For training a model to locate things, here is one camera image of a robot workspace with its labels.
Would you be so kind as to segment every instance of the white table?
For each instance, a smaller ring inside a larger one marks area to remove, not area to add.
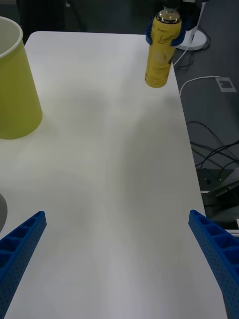
[[[188,226],[203,205],[174,71],[145,84],[142,35],[37,32],[26,51],[44,118],[0,141],[1,237],[48,225],[5,318],[225,319]]]

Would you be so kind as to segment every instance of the white cable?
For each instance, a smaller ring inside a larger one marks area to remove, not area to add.
[[[188,49],[189,49],[189,46],[186,47],[185,51],[184,51],[183,54],[180,56],[180,58],[177,59],[177,61],[176,61],[175,63],[173,63],[173,66],[176,65],[179,60],[181,60],[181,58],[184,56],[184,54],[187,52]]]
[[[181,90],[180,90],[180,92],[179,92],[179,95],[181,95],[182,90],[183,90],[183,88],[185,87],[185,85],[186,85],[187,83],[192,82],[192,81],[196,81],[196,80],[200,80],[200,79],[210,79],[210,78],[221,78],[221,76],[219,76],[219,75],[201,76],[201,77],[199,77],[199,78],[195,78],[195,79],[189,80],[189,81],[187,81],[187,82],[185,82],[185,83],[183,84],[183,86],[181,87]]]

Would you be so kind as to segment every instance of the black cable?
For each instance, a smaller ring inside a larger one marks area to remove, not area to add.
[[[205,128],[215,137],[215,139],[221,144],[221,146],[225,146],[225,145],[223,144],[223,142],[219,139],[219,137],[218,137],[207,125],[205,125],[204,123],[199,122],[199,121],[189,121],[189,122],[187,122],[186,124],[187,124],[187,125],[189,125],[189,124],[199,124],[199,125],[202,125],[203,127],[205,127]],[[228,150],[228,153],[230,153],[230,154],[234,157],[234,159],[239,160],[239,159],[236,157],[236,155],[234,155],[230,150]]]
[[[239,160],[234,160],[234,161],[228,163],[227,165],[225,165],[225,166],[220,170],[217,179],[219,179],[219,177],[221,176],[222,172],[224,171],[224,169],[225,169],[227,166],[229,166],[229,165],[231,165],[231,164],[233,164],[233,163],[235,163],[235,162],[237,162],[237,161],[239,161]]]
[[[205,163],[205,161],[207,161],[211,156],[214,156],[214,155],[216,155],[216,154],[218,154],[218,153],[220,153],[220,152],[222,152],[222,151],[224,151],[224,150],[227,150],[228,148],[230,148],[230,147],[232,147],[232,146],[234,146],[234,145],[237,145],[237,144],[239,144],[239,140],[236,141],[235,143],[232,143],[232,144],[229,144],[229,145],[225,145],[224,147],[220,147],[220,148],[215,149],[213,152],[211,152],[211,153],[207,156],[206,159],[204,159],[201,163],[198,163],[196,166],[201,165],[200,169],[202,169],[203,164]]]
[[[211,147],[209,147],[209,146],[201,145],[201,144],[198,144],[198,143],[195,143],[195,142],[192,142],[192,141],[190,141],[190,143],[191,143],[192,145],[198,146],[199,148],[202,148],[202,149],[204,149],[204,150],[211,151],[211,152],[214,151],[214,149],[211,148]],[[226,157],[226,158],[228,158],[228,159],[231,159],[231,160],[235,160],[233,157],[231,157],[231,156],[229,156],[229,155],[227,155],[227,154],[224,154],[224,153],[219,153],[219,155],[222,155],[222,156],[224,156],[224,157]]]
[[[198,151],[196,151],[195,149],[192,148],[192,151],[195,152],[196,154],[200,155],[203,158],[207,158],[206,156],[202,155],[201,153],[199,153]],[[212,159],[208,159],[211,163],[213,163],[214,165],[217,165],[220,168],[223,168],[221,165],[219,165],[218,163],[216,163],[215,161],[213,161]]]

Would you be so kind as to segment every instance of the electrical outlet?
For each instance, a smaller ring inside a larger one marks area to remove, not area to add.
[[[216,81],[222,92],[237,92],[230,78],[216,78]]]

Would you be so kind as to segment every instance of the yellow paper cup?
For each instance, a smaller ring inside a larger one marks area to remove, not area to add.
[[[34,131],[42,111],[22,42],[22,29],[0,16],[0,138]]]

